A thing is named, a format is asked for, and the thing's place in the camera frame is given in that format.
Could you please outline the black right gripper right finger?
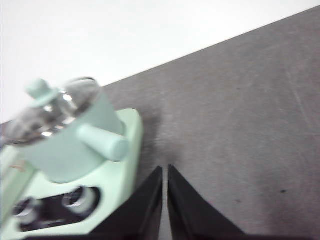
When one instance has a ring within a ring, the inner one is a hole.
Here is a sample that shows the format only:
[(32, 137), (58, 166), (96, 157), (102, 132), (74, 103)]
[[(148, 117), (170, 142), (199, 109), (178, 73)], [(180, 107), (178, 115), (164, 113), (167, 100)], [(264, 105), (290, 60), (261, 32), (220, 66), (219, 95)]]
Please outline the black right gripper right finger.
[(207, 201), (173, 165), (167, 166), (167, 208), (174, 240), (318, 240), (318, 236), (249, 233)]

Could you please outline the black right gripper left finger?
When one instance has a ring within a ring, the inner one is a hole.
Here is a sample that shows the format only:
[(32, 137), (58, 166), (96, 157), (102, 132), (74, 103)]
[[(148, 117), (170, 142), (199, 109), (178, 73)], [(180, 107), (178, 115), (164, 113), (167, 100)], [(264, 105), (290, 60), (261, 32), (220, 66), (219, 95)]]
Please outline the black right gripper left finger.
[(29, 236), (27, 240), (148, 240), (159, 237), (163, 168), (157, 166), (138, 189), (87, 234)]

